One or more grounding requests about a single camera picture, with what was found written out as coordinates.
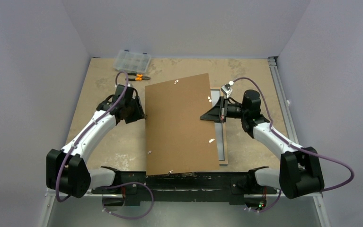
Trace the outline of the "grey landscape photo print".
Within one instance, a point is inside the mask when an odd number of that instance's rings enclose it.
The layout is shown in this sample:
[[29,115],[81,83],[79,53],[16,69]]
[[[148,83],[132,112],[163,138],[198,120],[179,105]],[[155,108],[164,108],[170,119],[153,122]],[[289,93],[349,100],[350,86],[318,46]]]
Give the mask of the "grey landscape photo print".
[[[222,96],[222,93],[219,88],[211,88],[211,100],[212,106],[216,104],[219,97]],[[220,123],[215,123],[215,132],[216,132],[216,144],[218,149],[218,158],[221,165],[225,164],[225,151],[224,151],[224,143],[223,143],[223,126]]]

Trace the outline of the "blue wooden picture frame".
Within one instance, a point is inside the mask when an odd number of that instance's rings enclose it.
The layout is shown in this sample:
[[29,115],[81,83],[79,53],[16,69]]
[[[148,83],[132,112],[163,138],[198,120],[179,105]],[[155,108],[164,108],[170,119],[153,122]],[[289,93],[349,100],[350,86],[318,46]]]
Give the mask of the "blue wooden picture frame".
[[[212,106],[215,106],[215,103],[218,99],[223,96],[221,89],[219,87],[211,87],[211,103]],[[228,162],[228,149],[227,149],[227,140],[226,140],[226,126],[225,124],[215,123],[215,132],[216,132],[216,143],[218,149],[218,157],[220,166],[227,166]]]

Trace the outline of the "brown cardboard backing board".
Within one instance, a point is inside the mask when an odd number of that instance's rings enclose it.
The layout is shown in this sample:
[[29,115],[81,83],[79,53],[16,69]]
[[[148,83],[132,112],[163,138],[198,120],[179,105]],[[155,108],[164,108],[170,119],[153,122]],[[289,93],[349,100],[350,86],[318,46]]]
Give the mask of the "brown cardboard backing board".
[[215,124],[200,119],[210,94],[207,73],[146,86],[147,175],[219,170]]

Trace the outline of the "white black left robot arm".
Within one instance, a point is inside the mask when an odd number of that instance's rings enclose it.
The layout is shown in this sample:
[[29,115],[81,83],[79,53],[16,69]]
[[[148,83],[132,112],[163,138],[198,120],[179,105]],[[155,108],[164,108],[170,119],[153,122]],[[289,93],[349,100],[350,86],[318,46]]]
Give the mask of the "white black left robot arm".
[[116,177],[118,170],[111,167],[88,170],[87,161],[101,140],[120,121],[128,124],[145,118],[137,90],[118,85],[114,94],[97,105],[90,121],[73,140],[59,150],[48,152],[46,186],[56,193],[75,198],[100,187],[109,193],[120,191],[122,181]]

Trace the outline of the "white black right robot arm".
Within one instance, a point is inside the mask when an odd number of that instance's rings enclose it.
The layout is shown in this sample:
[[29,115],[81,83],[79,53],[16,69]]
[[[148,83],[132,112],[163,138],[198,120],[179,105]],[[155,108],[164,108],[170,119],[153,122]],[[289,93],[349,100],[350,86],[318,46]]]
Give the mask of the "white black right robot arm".
[[242,102],[234,104],[230,104],[228,98],[220,97],[211,109],[200,116],[200,120],[215,123],[224,123],[227,118],[239,119],[243,131],[265,145],[280,161],[278,170],[267,166],[249,170],[243,190],[258,192],[271,187],[294,199],[324,189],[317,151],[294,143],[271,126],[261,113],[259,92],[246,90]]

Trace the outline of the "orange black pliers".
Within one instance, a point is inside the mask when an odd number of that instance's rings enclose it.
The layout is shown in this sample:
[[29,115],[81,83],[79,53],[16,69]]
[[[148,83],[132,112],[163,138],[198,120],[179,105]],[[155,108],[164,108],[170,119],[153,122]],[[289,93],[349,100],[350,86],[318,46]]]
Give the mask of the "orange black pliers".
[[129,81],[151,80],[151,77],[139,73],[128,73],[127,75]]

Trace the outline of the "clear plastic organizer box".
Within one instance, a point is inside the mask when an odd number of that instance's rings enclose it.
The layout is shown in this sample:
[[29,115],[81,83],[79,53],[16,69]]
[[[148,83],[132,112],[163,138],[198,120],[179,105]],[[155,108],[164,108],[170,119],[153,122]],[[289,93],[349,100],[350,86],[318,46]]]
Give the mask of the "clear plastic organizer box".
[[147,71],[150,61],[151,56],[147,53],[121,50],[115,58],[113,68],[117,71],[143,74]]

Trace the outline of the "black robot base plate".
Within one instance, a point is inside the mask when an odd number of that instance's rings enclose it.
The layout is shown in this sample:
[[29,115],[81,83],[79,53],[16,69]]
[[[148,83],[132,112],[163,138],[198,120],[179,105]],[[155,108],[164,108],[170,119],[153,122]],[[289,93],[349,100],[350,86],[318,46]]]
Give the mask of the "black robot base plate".
[[93,194],[118,194],[125,206],[138,206],[142,201],[227,202],[245,205],[250,196],[264,198],[277,190],[260,186],[254,172],[195,172],[185,174],[146,175],[144,171],[115,172],[111,188],[100,187]]

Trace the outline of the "aluminium front rail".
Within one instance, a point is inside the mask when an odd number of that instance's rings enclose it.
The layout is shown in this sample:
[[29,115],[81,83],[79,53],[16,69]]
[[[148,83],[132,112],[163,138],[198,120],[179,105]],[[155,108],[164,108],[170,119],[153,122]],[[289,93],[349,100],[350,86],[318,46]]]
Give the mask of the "aluminium front rail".
[[[254,180],[258,185],[270,186],[275,189],[279,189],[289,199],[319,192],[324,189],[323,178],[320,176],[313,177],[308,174],[303,174],[301,176],[294,177],[276,177],[276,180],[272,180],[270,178],[261,180],[259,178],[260,173],[260,171],[254,172]],[[114,177],[109,178],[108,183],[98,183],[97,180],[97,177],[93,177],[90,174],[76,174],[71,178],[62,176],[59,182],[59,192],[65,193],[75,198],[81,198],[87,193],[88,190],[93,190],[100,187],[111,188],[111,185],[115,180],[115,174]]]

